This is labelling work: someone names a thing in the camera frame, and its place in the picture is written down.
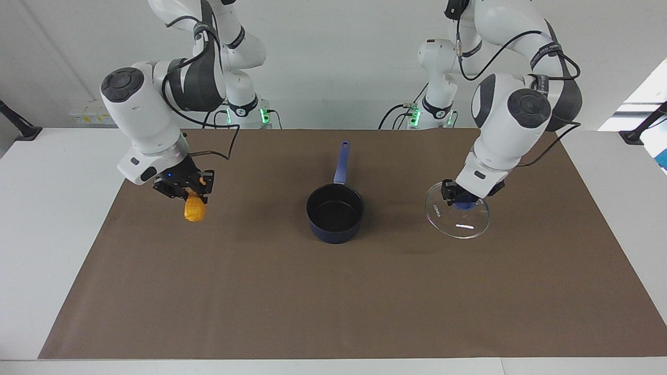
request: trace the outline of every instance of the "brown paper mat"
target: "brown paper mat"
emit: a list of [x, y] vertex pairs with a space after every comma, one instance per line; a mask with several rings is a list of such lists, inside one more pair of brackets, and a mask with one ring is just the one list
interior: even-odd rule
[[[193, 151], [231, 136], [188, 133]], [[217, 171], [202, 224], [126, 182], [40, 358], [667, 356], [665, 324], [561, 146], [507, 179], [482, 237], [431, 227], [425, 194], [477, 135], [242, 131], [231, 163], [197, 160]], [[344, 139], [368, 211], [331, 246], [304, 206]]]

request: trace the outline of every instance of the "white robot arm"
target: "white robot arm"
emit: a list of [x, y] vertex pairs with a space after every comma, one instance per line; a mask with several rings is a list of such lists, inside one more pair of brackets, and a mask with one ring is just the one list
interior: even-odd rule
[[420, 48], [430, 86], [420, 103], [418, 129], [443, 127], [456, 94], [449, 75], [462, 74], [470, 81], [479, 77], [488, 67], [484, 64], [493, 60], [485, 42], [523, 55], [532, 69], [524, 77], [490, 75], [475, 92], [472, 115], [482, 134], [456, 181], [446, 180], [443, 187], [451, 204], [474, 202], [502, 189], [545, 131], [573, 123], [582, 106], [574, 81], [580, 72], [574, 64], [577, 74], [570, 74], [567, 62], [573, 61], [530, 0], [449, 0], [445, 14], [452, 19], [450, 35], [456, 44], [431, 39]]
[[194, 57], [136, 63], [104, 79], [103, 102], [118, 128], [132, 141], [129, 153], [118, 164], [129, 181], [142, 185], [154, 179], [156, 190], [186, 201], [190, 189], [206, 203], [214, 172], [196, 167], [171, 111], [190, 119], [181, 111], [210, 113], [227, 98], [228, 112], [232, 112], [228, 122], [239, 127], [266, 125], [262, 100], [241, 71], [262, 65], [265, 48], [241, 26], [234, 3], [149, 0], [168, 27], [194, 33]]

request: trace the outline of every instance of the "black cable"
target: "black cable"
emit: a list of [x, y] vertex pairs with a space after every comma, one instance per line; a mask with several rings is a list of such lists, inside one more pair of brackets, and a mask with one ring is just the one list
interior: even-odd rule
[[282, 130], [283, 129], [283, 122], [280, 121], [280, 113], [278, 113], [278, 111], [276, 111], [275, 109], [269, 109], [267, 112], [268, 113], [275, 113], [275, 115], [278, 116], [278, 126], [280, 126], [280, 129]]
[[223, 109], [223, 110], [221, 110], [221, 111], [215, 112], [215, 115], [213, 116], [213, 125], [206, 125], [206, 126], [208, 126], [208, 127], [214, 127], [214, 128], [216, 128], [216, 129], [231, 129], [232, 125], [218, 125], [218, 124], [217, 124], [217, 116], [218, 116], [220, 113], [227, 114], [227, 111]]
[[215, 12], [211, 15], [213, 16], [213, 23], [215, 24], [215, 32], [217, 32], [219, 29], [217, 28], [217, 17], [215, 16]]
[[[417, 97], [412, 101], [413, 104], [416, 104], [416, 103], [417, 103], [417, 100], [419, 100], [419, 98], [422, 97], [422, 94], [426, 91], [426, 88], [427, 88], [427, 87], [428, 87], [428, 83], [426, 83], [426, 84], [424, 85], [424, 88], [419, 92], [419, 95], [417, 95]], [[410, 114], [410, 110], [408, 109], [408, 110], [405, 112], [405, 115], [406, 115], [406, 116], [403, 117], [403, 119], [401, 120], [401, 123], [398, 125], [398, 129], [396, 129], [396, 130], [400, 130], [400, 129], [401, 129], [401, 127], [403, 126], [403, 122], [406, 120], [406, 118], [408, 118], [408, 115], [409, 115], [409, 114]]]
[[387, 117], [389, 117], [389, 115], [391, 115], [393, 111], [395, 111], [395, 110], [397, 110], [397, 109], [399, 109], [399, 108], [402, 108], [402, 107], [403, 107], [402, 104], [393, 106], [393, 107], [392, 107], [392, 108], [391, 108], [391, 109], [384, 115], [384, 117], [382, 118], [382, 121], [380, 121], [380, 126], [378, 127], [378, 130], [382, 130], [382, 125], [384, 125], [384, 122], [387, 121]]
[[667, 121], [667, 118], [663, 119], [661, 122], [659, 122], [657, 124], [649, 126], [646, 130], [653, 129], [654, 127], [660, 125], [661, 123], [664, 123], [665, 121]]
[[549, 151], [551, 151], [558, 143], [560, 143], [563, 140], [563, 138], [565, 138], [566, 135], [568, 135], [571, 131], [575, 130], [576, 128], [578, 128], [582, 125], [581, 123], [578, 123], [578, 122], [573, 122], [571, 124], [574, 125], [574, 126], [571, 127], [570, 129], [567, 129], [563, 134], [560, 135], [560, 137], [556, 138], [556, 140], [553, 143], [551, 143], [551, 145], [549, 147], [547, 147], [547, 149], [540, 156], [538, 156], [537, 159], [531, 161], [530, 163], [519, 164], [519, 165], [517, 165], [517, 167], [531, 167], [531, 166], [535, 165], [547, 153], [549, 153]]
[[197, 157], [197, 156], [204, 156], [204, 155], [217, 155], [219, 157], [222, 157], [224, 160], [229, 160], [229, 156], [223, 155], [222, 153], [219, 153], [218, 151], [200, 151], [200, 152], [193, 152], [190, 153], [190, 157]]
[[[215, 20], [215, 28], [217, 29], [217, 20]], [[222, 47], [220, 47], [220, 40], [215, 37], [215, 44], [217, 45], [217, 60], [218, 60], [218, 65], [220, 65], [220, 71], [222, 72], [223, 75], [225, 75], [225, 69], [222, 67]], [[225, 105], [225, 101], [227, 101], [227, 104], [229, 105], [229, 101], [227, 98], [222, 99], [222, 104]]]
[[405, 120], [406, 117], [409, 116], [409, 115], [410, 115], [409, 113], [408, 113], [408, 114], [406, 114], [406, 113], [401, 113], [400, 115], [396, 116], [396, 119], [394, 120], [394, 125], [392, 126], [392, 130], [397, 130], [397, 129], [396, 129], [396, 124], [398, 123], [398, 119], [399, 119], [399, 118], [402, 117], [403, 120]]
[[195, 17], [192, 17], [191, 15], [183, 15], [181, 17], [178, 17], [177, 19], [174, 19], [172, 22], [169, 22], [167, 24], [167, 28], [174, 26], [176, 23], [183, 21], [184, 19], [191, 19], [192, 21], [195, 21], [197, 23], [201, 22], [200, 20], [196, 19]]
[[211, 117], [211, 113], [213, 113], [213, 111], [210, 111], [209, 113], [206, 113], [206, 117], [204, 117], [204, 122], [208, 122], [208, 118]]
[[[456, 42], [461, 45], [462, 40], [461, 40], [461, 31], [460, 31], [460, 29], [461, 29], [461, 20], [459, 19], [458, 22], [456, 23]], [[466, 75], [466, 72], [463, 69], [463, 56], [459, 56], [458, 61], [459, 61], [459, 67], [461, 68], [461, 74], [468, 81], [477, 80], [477, 78], [481, 77], [484, 74], [484, 72], [486, 72], [486, 70], [489, 68], [489, 66], [491, 66], [491, 64], [493, 64], [493, 62], [498, 58], [498, 56], [500, 56], [500, 54], [510, 46], [510, 44], [514, 43], [517, 39], [519, 39], [521, 37], [525, 37], [526, 35], [530, 35], [530, 34], [543, 34], [543, 32], [539, 31], [539, 30], [530, 30], [530, 31], [525, 31], [525, 32], [511, 38], [509, 42], [505, 43], [505, 45], [503, 45], [498, 50], [498, 52], [496, 52], [496, 54], [491, 58], [491, 60], [489, 60], [489, 62], [482, 69], [482, 71], [479, 74], [477, 74], [474, 78], [470, 78]], [[556, 53], [560, 57], [565, 59], [567, 62], [572, 64], [572, 66], [576, 70], [576, 74], [573, 77], [564, 77], [564, 76], [563, 77], [549, 77], [549, 80], [550, 81], [573, 81], [573, 80], [579, 78], [579, 76], [581, 76], [581, 72], [582, 72], [579, 65], [577, 63], [575, 63], [574, 60], [570, 59], [565, 53], [563, 53], [563, 51], [557, 51]]]
[[[208, 30], [203, 30], [202, 32], [207, 32], [207, 33], [210, 35], [210, 37], [211, 37], [211, 38], [215, 41], [215, 43], [217, 44], [217, 46], [218, 46], [218, 50], [220, 50], [220, 42], [218, 41], [217, 36], [215, 36], [215, 34], [211, 33], [211, 32], [208, 31]], [[181, 112], [180, 110], [178, 110], [176, 107], [174, 107], [174, 106], [169, 102], [169, 99], [167, 98], [167, 90], [166, 90], [166, 89], [167, 89], [167, 81], [168, 81], [168, 78], [169, 78], [169, 76], [170, 76], [171, 74], [173, 74], [175, 71], [178, 71], [178, 69], [182, 69], [182, 68], [184, 68], [184, 67], [186, 67], [186, 66], [188, 66], [188, 65], [190, 65], [190, 64], [192, 64], [192, 63], [194, 63], [195, 61], [201, 59], [206, 53], [208, 53], [208, 51], [210, 50], [210, 48], [211, 48], [211, 43], [210, 43], [210, 41], [209, 41], [208, 43], [206, 43], [206, 46], [204, 47], [203, 51], [200, 52], [198, 55], [196, 55], [195, 57], [192, 57], [192, 58], [189, 59], [189, 60], [181, 61], [181, 63], [179, 63], [179, 64], [176, 65], [175, 67], [171, 68], [171, 69], [167, 72], [167, 75], [165, 75], [165, 77], [164, 77], [164, 79], [163, 79], [163, 81], [162, 81], [162, 86], [161, 86], [162, 98], [163, 98], [164, 101], [167, 103], [167, 105], [169, 106], [169, 108], [171, 108], [172, 111], [174, 111], [178, 116], [180, 116], [180, 117], [182, 117], [182, 118], [184, 118], [184, 119], [186, 119], [186, 120], [188, 120], [188, 121], [190, 121], [190, 122], [192, 122], [192, 123], [196, 123], [196, 124], [198, 124], [198, 125], [202, 125], [202, 126], [204, 126], [204, 127], [206, 127], [206, 126], [211, 126], [211, 125], [208, 124], [208, 123], [206, 123], [206, 122], [201, 122], [201, 121], [199, 121], [199, 120], [193, 119], [193, 118], [191, 118], [191, 117], [188, 117], [188, 116], [182, 114], [182, 112]]]
[[[456, 42], [462, 44], [462, 41], [461, 41], [461, 31], [460, 31], [460, 29], [461, 29], [461, 20], [459, 19], [458, 22], [456, 23]], [[523, 32], [523, 33], [521, 33], [521, 34], [519, 34], [519, 35], [517, 35], [517, 36], [511, 38], [509, 42], [505, 43], [505, 45], [503, 45], [503, 46], [498, 50], [498, 52], [496, 52], [496, 54], [491, 58], [491, 60], [489, 60], [489, 62], [488, 62], [488, 63], [486, 64], [486, 66], [482, 69], [482, 71], [481, 71], [479, 74], [477, 74], [477, 75], [475, 76], [475, 78], [470, 78], [470, 77], [468, 77], [468, 76], [466, 75], [466, 72], [465, 72], [464, 69], [463, 69], [463, 56], [459, 56], [459, 57], [458, 57], [458, 61], [459, 61], [459, 67], [461, 68], [461, 74], [462, 74], [462, 75], [464, 76], [464, 78], [467, 79], [468, 81], [475, 81], [475, 80], [477, 80], [477, 78], [481, 77], [481, 76], [484, 74], [484, 72], [489, 68], [489, 66], [491, 66], [491, 64], [493, 64], [493, 62], [498, 58], [498, 56], [500, 56], [500, 54], [501, 54], [505, 49], [507, 49], [507, 47], [510, 46], [510, 44], [512, 44], [513, 42], [515, 42], [517, 39], [519, 39], [519, 38], [521, 38], [521, 37], [525, 37], [526, 35], [530, 35], [530, 34], [542, 34], [542, 32], [541, 32], [541, 31], [538, 31], [538, 30], [530, 30], [530, 31], [525, 31], [525, 32]]]
[[228, 129], [235, 128], [236, 129], [236, 131], [234, 132], [234, 136], [231, 139], [231, 143], [229, 144], [229, 151], [227, 152], [227, 155], [225, 155], [223, 153], [220, 153], [218, 151], [208, 150], [208, 151], [192, 152], [192, 153], [190, 153], [190, 156], [191, 157], [198, 157], [198, 156], [204, 156], [204, 155], [216, 155], [216, 156], [222, 157], [225, 160], [231, 160], [231, 153], [234, 150], [234, 145], [236, 144], [236, 138], [238, 137], [239, 132], [241, 131], [241, 126], [240, 125], [217, 125], [217, 124], [213, 124], [213, 125], [209, 125], [209, 126], [218, 127], [218, 128], [228, 128]]
[[458, 122], [458, 111], [452, 112], [452, 116], [456, 115], [456, 118], [454, 119], [454, 122], [452, 124], [452, 129], [456, 127], [456, 123]]

